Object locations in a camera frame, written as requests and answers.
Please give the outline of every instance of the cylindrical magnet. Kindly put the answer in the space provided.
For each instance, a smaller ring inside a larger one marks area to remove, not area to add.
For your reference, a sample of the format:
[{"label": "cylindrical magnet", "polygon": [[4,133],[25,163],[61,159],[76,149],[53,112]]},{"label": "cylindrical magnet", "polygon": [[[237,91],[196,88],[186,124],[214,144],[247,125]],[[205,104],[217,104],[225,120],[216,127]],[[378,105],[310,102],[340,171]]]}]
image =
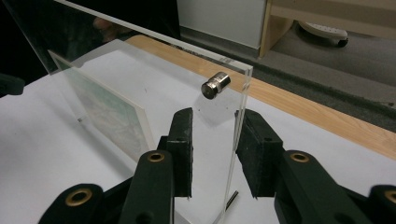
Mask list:
[{"label": "cylindrical magnet", "polygon": [[212,100],[219,93],[221,93],[230,83],[231,79],[227,74],[223,72],[218,72],[202,85],[201,92],[204,97]]}]

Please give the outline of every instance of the brass insert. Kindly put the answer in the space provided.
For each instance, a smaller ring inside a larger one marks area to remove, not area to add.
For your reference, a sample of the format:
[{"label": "brass insert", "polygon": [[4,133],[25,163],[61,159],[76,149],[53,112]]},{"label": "brass insert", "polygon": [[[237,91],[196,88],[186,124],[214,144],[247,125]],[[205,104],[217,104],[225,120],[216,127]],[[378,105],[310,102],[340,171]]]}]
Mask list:
[{"label": "brass insert", "polygon": [[298,162],[308,162],[309,158],[303,153],[295,152],[290,155],[291,159]]},{"label": "brass insert", "polygon": [[165,156],[162,153],[155,152],[148,155],[148,160],[152,162],[163,161]]},{"label": "brass insert", "polygon": [[67,195],[66,204],[70,207],[79,206],[87,202],[91,197],[92,191],[90,189],[76,189]]},{"label": "brass insert", "polygon": [[396,190],[385,191],[385,197],[393,203],[396,203]]}]

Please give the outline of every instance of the clear acrylic sheet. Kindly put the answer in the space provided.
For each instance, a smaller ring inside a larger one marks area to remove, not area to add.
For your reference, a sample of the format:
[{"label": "clear acrylic sheet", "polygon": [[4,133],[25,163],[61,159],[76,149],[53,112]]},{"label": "clear acrylic sheet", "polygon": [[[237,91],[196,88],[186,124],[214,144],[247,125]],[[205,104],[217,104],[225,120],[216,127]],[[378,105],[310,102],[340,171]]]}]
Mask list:
[{"label": "clear acrylic sheet", "polygon": [[[190,223],[219,220],[237,190],[228,187],[252,67],[66,1],[43,1],[43,10],[29,17],[23,14],[29,6],[22,1],[4,2],[55,82],[64,85],[60,89],[76,119],[89,118],[132,160],[168,135],[174,113],[192,107],[192,197],[176,198],[175,209]],[[98,18],[111,21],[119,35],[105,39],[92,25]],[[57,55],[63,71],[48,50]],[[201,86],[217,72],[229,75],[231,84],[208,100]],[[82,99],[84,94],[91,99]],[[89,107],[92,101],[96,105]],[[236,111],[242,113],[235,117]],[[114,120],[119,126],[113,126]],[[131,129],[137,121],[140,128]],[[125,145],[130,143],[119,141],[127,135],[139,138],[144,149],[128,152]]]}]

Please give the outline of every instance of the wooden board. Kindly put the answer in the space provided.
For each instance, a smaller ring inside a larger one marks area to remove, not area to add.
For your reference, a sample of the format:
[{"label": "wooden board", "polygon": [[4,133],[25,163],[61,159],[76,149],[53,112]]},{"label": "wooden board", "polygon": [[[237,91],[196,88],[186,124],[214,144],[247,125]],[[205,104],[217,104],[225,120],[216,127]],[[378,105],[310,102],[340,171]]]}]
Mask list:
[{"label": "wooden board", "polygon": [[[242,90],[245,77],[231,69],[143,35],[131,37],[126,42],[205,77],[212,77],[218,71],[224,71],[233,81],[231,88],[236,91]],[[281,90],[256,78],[251,79],[249,96],[396,160],[396,133]]]}]

